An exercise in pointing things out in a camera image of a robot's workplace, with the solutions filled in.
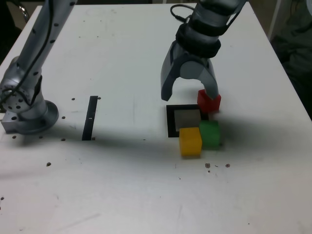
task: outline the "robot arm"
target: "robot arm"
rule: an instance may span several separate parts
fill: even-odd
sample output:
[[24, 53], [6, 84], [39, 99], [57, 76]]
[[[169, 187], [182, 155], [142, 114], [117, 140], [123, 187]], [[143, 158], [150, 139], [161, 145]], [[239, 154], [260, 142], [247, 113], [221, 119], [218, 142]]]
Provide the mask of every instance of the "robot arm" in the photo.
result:
[[[218, 88], [209, 58], [221, 36], [246, 0], [201, 0], [188, 23], [176, 34], [161, 70], [161, 98], [169, 100], [176, 78], [198, 79], [209, 97]], [[7, 110], [2, 125], [7, 133], [33, 134], [53, 126], [59, 117], [55, 104], [44, 100], [41, 67], [77, 0], [47, 0], [19, 57], [12, 60], [0, 83], [0, 104]]]
[[198, 79], [206, 94], [218, 96], [210, 58], [221, 47], [223, 35], [243, 8], [246, 0], [200, 0], [188, 23], [180, 25], [161, 69], [161, 98], [168, 101], [178, 78]]
[[19, 57], [12, 60], [0, 83], [0, 100], [7, 110], [2, 125], [7, 133], [33, 134], [53, 126], [55, 104], [41, 92], [41, 67], [77, 0], [47, 0]]

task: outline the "cable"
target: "cable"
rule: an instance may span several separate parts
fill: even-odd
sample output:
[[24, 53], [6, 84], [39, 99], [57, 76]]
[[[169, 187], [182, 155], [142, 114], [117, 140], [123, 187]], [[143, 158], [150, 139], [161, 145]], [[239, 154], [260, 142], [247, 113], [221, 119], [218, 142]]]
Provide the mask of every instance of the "cable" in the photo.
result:
[[[13, 93], [17, 92], [17, 90], [23, 85], [23, 83], [25, 82], [28, 74], [30, 73], [31, 69], [33, 68], [33, 66], [35, 65], [35, 63], [37, 62], [38, 58], [40, 57], [40, 55], [42, 54], [44, 48], [46, 47], [47, 43], [48, 43], [48, 40], [49, 40], [49, 37], [50, 37], [50, 34], [51, 34], [51, 29], [52, 29], [52, 23], [53, 23], [53, 14], [54, 14], [54, 11], [53, 11], [53, 0], [48, 0], [49, 1], [49, 28], [48, 28], [48, 32], [47, 32], [47, 35], [46, 35], [46, 38], [44, 40], [44, 43], [42, 45], [42, 47], [40, 48], [38, 54], [36, 55], [35, 59], [32, 61], [32, 63], [30, 64], [29, 68], [26, 70], [23, 78], [21, 79], [21, 81], [17, 84], [17, 86], [14, 88], [14, 89], [6, 89], [5, 91], [11, 91], [4, 99], [2, 99], [0, 101], [0, 106], [5, 103], [9, 97], [11, 97], [13, 95]], [[28, 106], [30, 106], [31, 104], [28, 103], [25, 95], [22, 95], [24, 101], [26, 102], [26, 104]]]
[[187, 19], [188, 19], [189, 17], [191, 17], [191, 15], [189, 15], [189, 16], [186, 17], [186, 18], [183, 18], [182, 16], [177, 16], [177, 15], [173, 12], [173, 9], [174, 9], [175, 7], [178, 7], [178, 6], [180, 6], [180, 7], [186, 7], [186, 8], [189, 8], [189, 9], [191, 9], [191, 10], [194, 10], [194, 8], [191, 7], [191, 6], [188, 6], [188, 5], [184, 5], [184, 4], [176, 4], [176, 5], [173, 5], [172, 7], [170, 7], [170, 13], [171, 13], [171, 15], [173, 15], [178, 21], [181, 21], [181, 22], [183, 22], [183, 23], [186, 23]]

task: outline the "table surface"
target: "table surface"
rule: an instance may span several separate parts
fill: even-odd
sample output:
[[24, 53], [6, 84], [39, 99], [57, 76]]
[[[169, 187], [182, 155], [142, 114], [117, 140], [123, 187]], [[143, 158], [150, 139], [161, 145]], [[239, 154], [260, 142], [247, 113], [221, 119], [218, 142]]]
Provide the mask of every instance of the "table surface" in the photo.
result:
[[[311, 121], [248, 3], [212, 59], [223, 149], [181, 159], [165, 106], [196, 104], [203, 86], [178, 79], [171, 99], [160, 98], [180, 25], [169, 9], [74, 7], [42, 68], [43, 95], [66, 118], [42, 139], [0, 128], [0, 233], [312, 233]], [[96, 140], [81, 141], [91, 95], [101, 97]]]

